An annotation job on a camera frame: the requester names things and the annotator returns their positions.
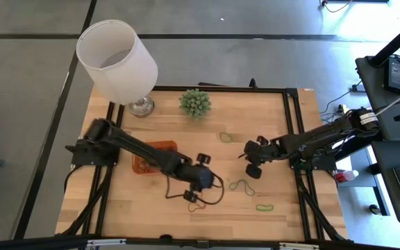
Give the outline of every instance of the white cord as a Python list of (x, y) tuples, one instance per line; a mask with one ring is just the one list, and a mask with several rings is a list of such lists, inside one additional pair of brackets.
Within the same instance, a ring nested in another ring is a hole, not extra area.
[(393, 101), (390, 105), (386, 106), (384, 109), (380, 110), (379, 112), (376, 113), (376, 116), (384, 113), (387, 109), (391, 108), (394, 104), (396, 104), (398, 101), (400, 101), (400, 97), (396, 99), (396, 101)]
[(327, 11), (329, 11), (329, 12), (331, 12), (331, 13), (336, 13), (337, 11), (342, 10), (343, 8), (347, 7), (352, 1), (353, 1), (353, 0), (350, 0), (347, 4), (345, 4), (343, 7), (341, 7), (340, 9), (337, 9), (337, 10), (330, 10), (330, 9), (328, 8), (328, 6), (327, 6), (327, 5), (328, 5), (327, 3), (325, 3), (324, 6), (325, 6), (325, 8), (327, 9)]

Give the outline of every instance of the table lamp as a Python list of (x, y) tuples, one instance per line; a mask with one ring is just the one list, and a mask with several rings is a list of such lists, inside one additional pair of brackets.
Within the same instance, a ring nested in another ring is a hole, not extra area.
[(158, 68), (132, 27), (118, 20), (93, 24), (78, 39), (76, 55), (105, 98), (128, 104), (137, 117), (152, 113), (148, 93)]

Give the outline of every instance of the wooden tabletop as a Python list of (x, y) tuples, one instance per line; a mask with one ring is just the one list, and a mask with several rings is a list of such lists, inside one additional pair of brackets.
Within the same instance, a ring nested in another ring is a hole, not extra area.
[[(275, 138), (288, 133), (281, 94), (252, 92), (210, 92), (212, 110), (194, 121), (178, 108), (182, 92), (153, 91), (156, 107), (146, 118), (124, 112), (122, 129), (144, 141), (173, 140), (178, 150), (195, 159), (198, 153), (211, 156), (209, 164), (225, 182), (223, 200), (206, 209), (188, 211), (183, 198), (166, 199), (166, 178), (161, 174), (138, 175), (131, 168), (132, 154), (121, 150), (110, 186), (103, 235), (113, 237), (159, 238), (170, 234), (176, 239), (214, 240), (303, 240), (301, 216), (294, 173), (288, 161), (274, 161), (262, 166), (258, 180), (245, 174), (248, 162), (238, 156), (248, 140), (258, 135)], [(322, 125), (313, 90), (299, 90), (299, 101), (306, 130)], [(93, 119), (104, 118), (108, 107), (96, 90), (87, 107), (81, 133)], [(294, 105), (290, 100), (294, 129), (297, 131)], [(220, 133), (228, 133), (231, 143), (222, 142)], [(56, 232), (67, 229), (88, 201), (93, 167), (82, 167), (70, 178), (62, 203)], [(314, 171), (319, 207), (339, 234), (347, 236), (334, 180), (325, 172)], [(256, 191), (250, 197), (244, 186), (229, 190), (229, 184), (248, 181)], [(170, 181), (170, 193), (180, 194), (188, 184)], [(203, 198), (214, 201), (219, 188), (203, 191)], [(256, 210), (257, 204), (272, 204), (271, 212)], [(92, 216), (94, 231), (98, 208)], [(316, 237), (312, 211), (308, 208), (312, 235)]]

